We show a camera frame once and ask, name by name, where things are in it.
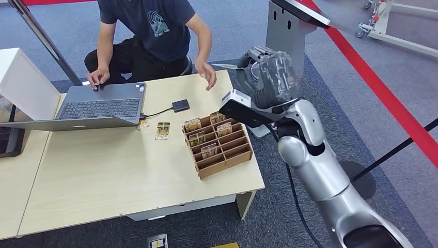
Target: white wheeled stand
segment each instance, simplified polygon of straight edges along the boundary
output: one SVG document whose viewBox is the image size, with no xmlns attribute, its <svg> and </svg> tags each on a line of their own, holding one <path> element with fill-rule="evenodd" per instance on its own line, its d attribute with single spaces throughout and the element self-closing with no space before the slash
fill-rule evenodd
<svg viewBox="0 0 438 248">
<path fill-rule="evenodd" d="M 394 0 L 367 0 L 364 4 L 364 8 L 369 9 L 372 5 L 374 5 L 374 11 L 371 20 L 369 20 L 368 25 L 363 23 L 358 25 L 356 37 L 361 38 L 364 34 L 368 34 L 368 37 L 373 39 L 383 40 L 416 52 L 438 57 L 438 50 L 436 49 L 386 34 L 389 13 L 391 10 L 399 13 L 415 14 L 430 18 L 438 18 L 438 10 L 396 4 L 394 3 Z"/>
</svg>

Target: small card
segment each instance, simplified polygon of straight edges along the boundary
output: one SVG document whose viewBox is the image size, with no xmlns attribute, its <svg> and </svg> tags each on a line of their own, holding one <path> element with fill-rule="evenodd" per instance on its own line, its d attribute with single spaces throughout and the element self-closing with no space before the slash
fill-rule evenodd
<svg viewBox="0 0 438 248">
<path fill-rule="evenodd" d="M 211 144 L 209 146 L 206 147 L 202 147 L 201 148 L 201 154 L 202 154 L 202 158 L 206 159 L 209 158 L 211 156 L 214 156 L 217 154 L 217 146 L 216 144 Z"/>
<path fill-rule="evenodd" d="M 210 114 L 210 121 L 212 124 L 216 124 L 218 122 L 224 121 L 225 119 L 226 119 L 225 115 L 219 112 L 214 112 L 213 114 Z"/>
<path fill-rule="evenodd" d="M 216 128 L 218 137 L 225 136 L 227 134 L 232 133 L 231 122 L 227 122 L 225 124 L 219 125 Z"/>
<path fill-rule="evenodd" d="M 141 129 L 143 129 L 143 128 L 147 128 L 149 126 L 149 122 L 147 121 L 147 120 L 140 120 L 140 122 L 138 123 L 138 126 L 137 126 L 137 130 L 141 130 Z"/>
<path fill-rule="evenodd" d="M 189 143 L 191 147 L 202 144 L 206 141 L 205 132 L 195 133 L 189 136 Z"/>
<path fill-rule="evenodd" d="M 169 138 L 170 122 L 158 122 L 155 140 L 167 140 Z"/>
<path fill-rule="evenodd" d="M 201 119 L 195 118 L 193 120 L 188 120 L 188 121 L 184 122 L 184 128 L 185 128 L 186 132 L 192 132 L 192 131 L 195 131 L 196 129 L 200 129 L 201 128 Z"/>
</svg>

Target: dark blue t-shirt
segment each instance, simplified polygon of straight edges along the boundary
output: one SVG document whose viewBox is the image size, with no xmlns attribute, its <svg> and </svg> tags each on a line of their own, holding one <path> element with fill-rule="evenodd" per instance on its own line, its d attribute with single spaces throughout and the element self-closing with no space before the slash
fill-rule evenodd
<svg viewBox="0 0 438 248">
<path fill-rule="evenodd" d="M 189 51 L 186 23 L 195 11 L 187 0 L 98 0 L 100 20 L 120 20 L 145 49 L 165 62 L 183 58 Z"/>
</svg>

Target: light wood tabletop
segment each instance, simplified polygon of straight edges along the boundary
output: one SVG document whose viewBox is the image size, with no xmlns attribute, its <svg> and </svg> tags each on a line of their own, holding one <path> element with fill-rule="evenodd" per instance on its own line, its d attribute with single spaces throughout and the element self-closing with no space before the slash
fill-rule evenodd
<svg viewBox="0 0 438 248">
<path fill-rule="evenodd" d="M 146 82 L 146 115 L 183 99 L 189 101 L 190 109 L 151 117 L 150 126 L 141 131 L 51 133 L 19 235 L 263 189 L 255 156 L 199 179 L 182 124 L 217 111 L 222 97 L 232 89 L 226 70 L 217 72 L 213 89 L 206 91 L 206 86 L 198 74 Z M 170 122 L 168 140 L 154 140 L 158 122 Z M 247 197 L 237 199 L 238 205 L 251 202 L 254 194 Z"/>
<path fill-rule="evenodd" d="M 6 116 L 0 111 L 0 121 L 8 121 Z M 0 239 L 18 234 L 48 136 L 49 132 L 26 131 L 21 155 L 0 159 Z"/>
</svg>

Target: caster wheel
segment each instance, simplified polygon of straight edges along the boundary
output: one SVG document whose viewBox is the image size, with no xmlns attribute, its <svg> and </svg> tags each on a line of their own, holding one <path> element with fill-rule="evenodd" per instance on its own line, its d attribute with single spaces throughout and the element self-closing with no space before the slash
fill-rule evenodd
<svg viewBox="0 0 438 248">
<path fill-rule="evenodd" d="M 370 2 L 364 4 L 364 9 L 369 9 L 369 8 L 371 8 L 371 3 Z"/>
<path fill-rule="evenodd" d="M 362 38 L 364 36 L 365 32 L 364 31 L 357 31 L 356 32 L 356 37 L 358 38 Z"/>
</svg>

